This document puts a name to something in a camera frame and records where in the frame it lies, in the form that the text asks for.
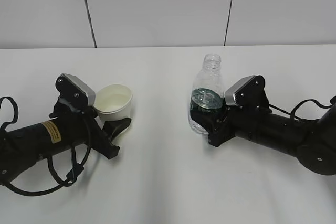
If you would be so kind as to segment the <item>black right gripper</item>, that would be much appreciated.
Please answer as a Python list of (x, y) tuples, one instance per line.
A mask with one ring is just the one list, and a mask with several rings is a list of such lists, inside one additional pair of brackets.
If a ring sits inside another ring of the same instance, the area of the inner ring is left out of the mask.
[(244, 135), (239, 123), (239, 113), (243, 106), (227, 106), (220, 112), (201, 112), (191, 110), (191, 119), (199, 124), (208, 134), (208, 144), (219, 147), (223, 143)]

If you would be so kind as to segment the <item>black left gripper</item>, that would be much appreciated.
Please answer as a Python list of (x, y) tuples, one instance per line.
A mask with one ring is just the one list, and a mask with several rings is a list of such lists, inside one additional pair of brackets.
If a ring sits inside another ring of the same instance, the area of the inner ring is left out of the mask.
[(65, 98), (58, 98), (53, 112), (49, 114), (51, 119), (61, 118), (64, 122), (67, 122), (67, 125), (70, 124), (70, 121), (82, 124), (86, 134), (86, 145), (88, 145), (90, 133), (91, 148), (107, 159), (113, 159), (117, 157), (120, 148), (111, 142), (129, 128), (131, 119), (124, 118), (117, 121), (105, 121), (103, 129), (101, 129), (96, 121), (97, 116), (98, 114), (93, 106), (85, 105), (82, 108), (77, 108)]

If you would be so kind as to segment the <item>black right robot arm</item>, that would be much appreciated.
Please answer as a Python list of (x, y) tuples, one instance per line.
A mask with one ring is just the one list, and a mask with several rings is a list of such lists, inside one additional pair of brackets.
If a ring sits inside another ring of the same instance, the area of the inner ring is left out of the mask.
[(315, 99), (312, 102), (327, 110), (319, 119), (295, 116), (304, 101), (288, 117), (273, 114), (273, 106), (267, 100), (258, 105), (224, 105), (216, 112), (193, 108), (190, 114), (206, 130), (212, 146), (240, 137), (293, 156), (314, 173), (332, 176), (335, 175), (335, 98), (330, 105), (322, 105)]

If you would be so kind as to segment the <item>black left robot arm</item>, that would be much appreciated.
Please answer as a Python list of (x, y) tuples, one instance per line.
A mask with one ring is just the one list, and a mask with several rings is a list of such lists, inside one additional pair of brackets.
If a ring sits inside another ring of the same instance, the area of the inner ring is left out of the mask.
[[(71, 186), (82, 173), (91, 150), (107, 159), (116, 157), (120, 148), (113, 140), (131, 124), (131, 118), (105, 121), (100, 127), (98, 116), (90, 106), (71, 109), (57, 102), (50, 120), (8, 132), (6, 128), (18, 120), (16, 102), (7, 98), (14, 117), (1, 125), (1, 185), (12, 187), (12, 181), (40, 160), (47, 160), (48, 169), (59, 187)], [(56, 173), (53, 156), (70, 150), (71, 170), (63, 180)]]

